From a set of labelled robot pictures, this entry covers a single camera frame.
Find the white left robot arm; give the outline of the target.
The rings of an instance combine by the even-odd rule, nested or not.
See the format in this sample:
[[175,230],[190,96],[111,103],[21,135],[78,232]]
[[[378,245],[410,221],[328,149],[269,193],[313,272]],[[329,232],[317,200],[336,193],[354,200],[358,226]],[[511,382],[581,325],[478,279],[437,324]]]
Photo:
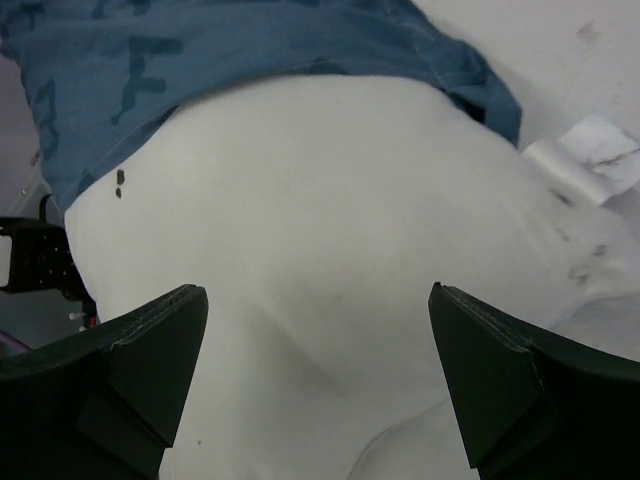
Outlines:
[[41,198],[36,218],[1,218],[1,290],[7,294],[57,290],[68,301],[89,302],[65,229],[47,220],[50,198],[49,194]]

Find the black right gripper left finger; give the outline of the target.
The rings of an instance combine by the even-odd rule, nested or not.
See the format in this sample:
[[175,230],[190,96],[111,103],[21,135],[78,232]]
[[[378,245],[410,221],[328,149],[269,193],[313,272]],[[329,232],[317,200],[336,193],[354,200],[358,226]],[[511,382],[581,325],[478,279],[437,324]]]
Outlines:
[[156,479],[173,447],[208,315],[183,285],[1,363],[4,479]]

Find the white pillow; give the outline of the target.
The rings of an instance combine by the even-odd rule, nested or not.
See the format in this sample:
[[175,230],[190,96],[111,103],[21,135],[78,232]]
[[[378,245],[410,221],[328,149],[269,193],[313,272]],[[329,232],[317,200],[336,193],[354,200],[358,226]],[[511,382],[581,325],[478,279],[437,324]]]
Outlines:
[[102,321],[207,291],[164,479],[471,478],[429,322],[438,282],[639,356],[637,231],[411,80],[201,98],[65,227]]

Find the blue printed pillowcase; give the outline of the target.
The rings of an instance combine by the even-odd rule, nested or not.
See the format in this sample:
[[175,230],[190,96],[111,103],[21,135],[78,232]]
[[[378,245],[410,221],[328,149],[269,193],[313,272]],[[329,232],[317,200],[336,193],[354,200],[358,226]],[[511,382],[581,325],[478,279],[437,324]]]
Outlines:
[[487,60],[411,1],[5,1],[1,53],[20,69],[61,210],[179,105],[271,76],[418,80],[520,137],[521,107]]

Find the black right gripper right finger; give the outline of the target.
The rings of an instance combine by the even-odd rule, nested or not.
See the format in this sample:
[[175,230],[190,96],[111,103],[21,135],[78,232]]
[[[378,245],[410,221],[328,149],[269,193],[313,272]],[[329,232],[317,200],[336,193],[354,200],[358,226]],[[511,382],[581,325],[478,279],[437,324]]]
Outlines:
[[434,284],[431,327],[482,479],[636,479],[639,365]]

